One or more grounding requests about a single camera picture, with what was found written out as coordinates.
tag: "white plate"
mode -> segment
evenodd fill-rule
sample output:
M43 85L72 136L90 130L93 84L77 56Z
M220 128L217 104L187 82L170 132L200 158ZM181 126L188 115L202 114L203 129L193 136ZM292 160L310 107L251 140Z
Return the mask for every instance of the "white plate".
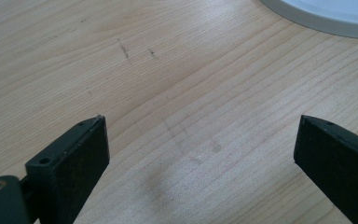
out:
M288 20L333 35L358 38L358 0L261 0Z

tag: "black plastic piece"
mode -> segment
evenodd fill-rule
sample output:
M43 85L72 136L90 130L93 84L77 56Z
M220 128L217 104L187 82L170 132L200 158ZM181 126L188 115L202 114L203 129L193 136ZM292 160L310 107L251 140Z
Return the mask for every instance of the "black plastic piece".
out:
M26 164L27 176L0 176L0 223L73 223L109 163L103 116L84 120Z
M295 161L350 221L358 223L358 135L302 116Z
M73 223L109 163L104 117L87 119L26 164L42 223Z
M1 223L29 223L21 185L16 176L0 176Z

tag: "wood grain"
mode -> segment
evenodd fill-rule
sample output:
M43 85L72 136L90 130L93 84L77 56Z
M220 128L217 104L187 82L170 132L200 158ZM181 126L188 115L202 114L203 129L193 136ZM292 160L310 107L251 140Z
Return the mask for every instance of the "wood grain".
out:
M293 149L302 114L358 133L358 39L257 0L0 1L0 175L96 114L76 223L350 223Z

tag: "pencil mark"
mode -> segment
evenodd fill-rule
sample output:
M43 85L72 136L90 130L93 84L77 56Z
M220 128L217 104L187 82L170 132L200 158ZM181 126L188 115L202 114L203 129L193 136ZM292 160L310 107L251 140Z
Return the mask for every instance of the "pencil mark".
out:
M121 50L123 50L124 55L126 56L126 59L129 61L130 65L132 66L131 60L130 60L130 54L129 54L129 50L126 49L123 44L121 44L120 39L117 40L118 44L121 47Z
M158 59L158 57L156 56L155 52L152 49L149 49L150 55L154 58L154 59Z

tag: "wooden table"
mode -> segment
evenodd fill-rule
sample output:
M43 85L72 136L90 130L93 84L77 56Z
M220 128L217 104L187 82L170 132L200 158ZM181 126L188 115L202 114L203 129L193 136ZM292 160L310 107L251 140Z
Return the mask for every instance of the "wooden table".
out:
M258 0L0 1L0 175L97 114L76 223L349 223L293 149L302 114L358 134L358 39Z

